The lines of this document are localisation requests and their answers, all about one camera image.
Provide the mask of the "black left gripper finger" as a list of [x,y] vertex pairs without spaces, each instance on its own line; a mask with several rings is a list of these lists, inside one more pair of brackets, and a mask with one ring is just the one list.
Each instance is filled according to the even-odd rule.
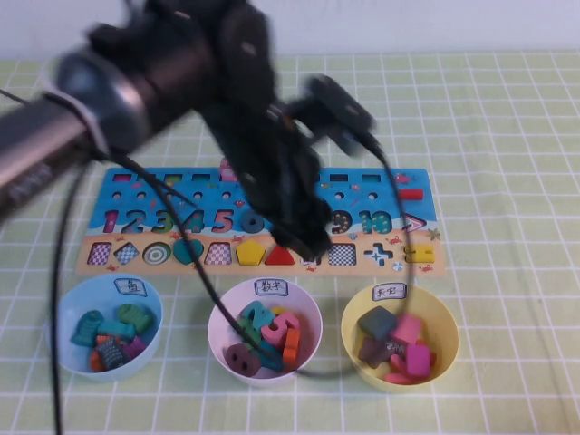
[[330,238],[327,235],[310,239],[299,239],[296,253],[305,261],[319,259],[330,249]]
[[283,228],[273,228],[271,235],[275,242],[281,247],[298,247],[300,240],[291,233],[288,233]]

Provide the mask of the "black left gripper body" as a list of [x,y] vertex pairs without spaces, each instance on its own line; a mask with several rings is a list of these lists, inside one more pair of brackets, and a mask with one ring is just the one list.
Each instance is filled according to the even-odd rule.
[[327,240],[330,209],[314,192],[319,160],[279,113],[216,104],[203,119],[252,208],[292,239]]

